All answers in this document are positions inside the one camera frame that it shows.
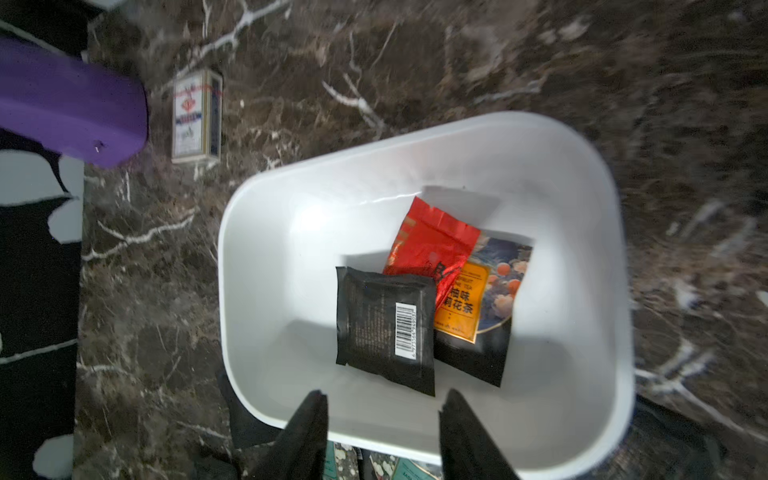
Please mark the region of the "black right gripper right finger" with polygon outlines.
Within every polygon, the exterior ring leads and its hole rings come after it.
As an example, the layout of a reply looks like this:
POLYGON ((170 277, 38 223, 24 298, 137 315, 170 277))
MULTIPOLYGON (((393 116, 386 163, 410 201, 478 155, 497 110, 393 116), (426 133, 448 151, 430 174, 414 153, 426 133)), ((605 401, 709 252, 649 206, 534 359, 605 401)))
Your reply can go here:
POLYGON ((444 479, 518 479, 464 396, 448 392, 439 413, 444 479))

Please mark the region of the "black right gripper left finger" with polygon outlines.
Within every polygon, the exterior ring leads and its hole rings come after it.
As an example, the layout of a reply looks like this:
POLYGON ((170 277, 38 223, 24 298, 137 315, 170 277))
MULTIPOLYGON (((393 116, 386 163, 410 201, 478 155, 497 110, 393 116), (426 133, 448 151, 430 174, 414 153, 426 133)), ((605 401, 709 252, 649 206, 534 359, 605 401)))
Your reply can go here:
POLYGON ((328 425, 328 398, 320 390, 311 391, 255 467, 253 478, 322 479, 328 425))

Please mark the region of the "orange label dark tea bag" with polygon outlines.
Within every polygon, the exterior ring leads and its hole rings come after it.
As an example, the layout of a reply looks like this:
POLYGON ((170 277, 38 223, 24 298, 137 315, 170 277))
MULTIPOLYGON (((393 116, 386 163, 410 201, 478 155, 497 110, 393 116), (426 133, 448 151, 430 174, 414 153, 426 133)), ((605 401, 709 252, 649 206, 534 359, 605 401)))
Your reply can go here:
POLYGON ((532 247, 482 234, 435 316, 434 357, 502 384, 515 298, 532 247))

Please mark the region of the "black tea bag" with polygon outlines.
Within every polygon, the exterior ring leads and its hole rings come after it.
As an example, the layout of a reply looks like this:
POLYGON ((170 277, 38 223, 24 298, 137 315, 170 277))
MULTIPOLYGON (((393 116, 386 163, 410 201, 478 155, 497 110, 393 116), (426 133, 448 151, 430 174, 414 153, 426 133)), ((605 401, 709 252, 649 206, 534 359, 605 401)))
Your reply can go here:
POLYGON ((434 280, 346 266, 336 275, 336 363, 434 396, 434 280))

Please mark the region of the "red foil tea bag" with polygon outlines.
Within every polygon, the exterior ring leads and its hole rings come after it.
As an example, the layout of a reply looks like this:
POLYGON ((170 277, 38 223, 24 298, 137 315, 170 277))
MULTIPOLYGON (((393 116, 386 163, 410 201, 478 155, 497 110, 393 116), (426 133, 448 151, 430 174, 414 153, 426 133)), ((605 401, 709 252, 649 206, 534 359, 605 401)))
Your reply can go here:
POLYGON ((436 306, 448 297, 469 260, 481 231, 415 197, 388 255, 385 275, 429 277, 436 284, 436 306))

